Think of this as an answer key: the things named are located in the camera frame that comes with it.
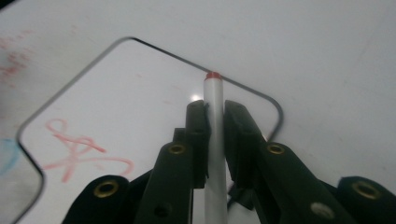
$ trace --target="whiteboard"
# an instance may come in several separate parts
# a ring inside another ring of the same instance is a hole
[[[20,144],[43,181],[21,223],[61,223],[95,178],[133,180],[152,169],[173,130],[185,126],[187,104],[203,98],[207,71],[135,38],[113,44],[23,125]],[[273,105],[223,85],[224,99],[245,105],[269,134],[277,120]],[[196,190],[194,223],[204,223],[203,198]]]

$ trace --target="white surface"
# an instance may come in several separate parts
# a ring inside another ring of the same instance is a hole
[[[318,178],[362,175],[395,193],[395,21],[391,0],[19,1],[0,12],[0,65],[12,65],[10,53],[24,64],[1,75],[0,137],[13,138],[100,52],[133,35],[275,97],[286,115],[277,140]],[[36,186],[28,163],[17,165],[7,175],[25,194],[0,181],[2,223]]]
[[[205,184],[205,223],[227,223],[227,185],[225,180],[223,87],[222,80],[210,77],[204,82],[204,101],[210,124]]]
[[[187,104],[202,99],[205,75],[205,71],[135,40],[116,45],[22,128],[21,145],[44,173],[45,185],[21,223],[60,223],[71,203],[95,178],[123,175],[132,180],[152,169],[160,148],[172,140],[174,128],[184,127]],[[232,87],[225,85],[226,90]],[[225,92],[230,98],[249,98],[250,106],[268,104],[236,87]],[[216,113],[222,115],[222,101],[217,103]],[[274,111],[260,112],[272,113],[272,120],[276,119]],[[222,139],[218,133],[214,136]],[[210,169],[218,170],[218,164],[211,163],[208,170],[209,179],[222,179],[216,185],[222,187],[225,216],[224,156],[222,159],[221,176]],[[211,196],[218,201],[220,192],[214,190],[216,195]],[[201,201],[195,202],[195,223],[204,223],[205,217],[198,217],[204,210]]]

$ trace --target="cylindrical object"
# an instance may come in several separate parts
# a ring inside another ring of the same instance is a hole
[[[205,186],[205,223],[227,223],[227,186],[223,137],[223,89],[219,73],[206,75],[204,101],[210,123],[208,173]]]

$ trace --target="screw hole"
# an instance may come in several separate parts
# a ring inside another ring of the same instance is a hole
[[[169,147],[168,150],[170,153],[177,155],[183,153],[186,150],[186,148],[182,145],[172,145],[171,147]]]
[[[311,211],[318,217],[334,219],[334,211],[324,203],[311,203]]]
[[[285,148],[277,145],[270,145],[267,147],[267,150],[276,155],[283,154],[285,152]]]
[[[96,186],[93,195],[98,198],[106,198],[113,195],[117,190],[119,190],[119,183],[115,180],[107,180]]]
[[[376,200],[379,197],[381,197],[381,193],[373,187],[371,184],[364,182],[364,181],[358,181],[352,184],[352,188],[359,193],[359,195],[371,199],[371,200]]]

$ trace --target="white marker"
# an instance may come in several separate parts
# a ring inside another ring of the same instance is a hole
[[[223,138],[223,89],[221,75],[210,72],[206,75],[204,101],[208,106],[210,123],[208,173],[205,185],[205,223],[227,223],[227,187]]]

